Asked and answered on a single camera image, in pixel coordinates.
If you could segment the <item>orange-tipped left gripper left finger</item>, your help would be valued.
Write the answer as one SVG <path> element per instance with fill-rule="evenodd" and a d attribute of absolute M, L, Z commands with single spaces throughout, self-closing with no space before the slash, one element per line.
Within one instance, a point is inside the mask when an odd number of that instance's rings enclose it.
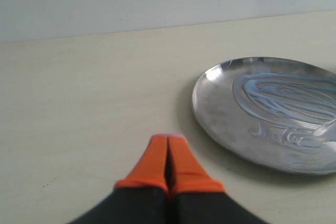
<path fill-rule="evenodd" d="M 166 223 L 167 136 L 154 135 L 112 194 L 71 223 Z"/>

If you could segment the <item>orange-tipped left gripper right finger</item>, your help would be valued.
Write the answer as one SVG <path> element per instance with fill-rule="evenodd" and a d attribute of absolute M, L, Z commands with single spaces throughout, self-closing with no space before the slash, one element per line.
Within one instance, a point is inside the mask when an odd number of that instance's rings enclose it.
<path fill-rule="evenodd" d="M 186 138 L 168 137 L 173 223 L 266 223 L 228 196 L 205 171 Z"/>

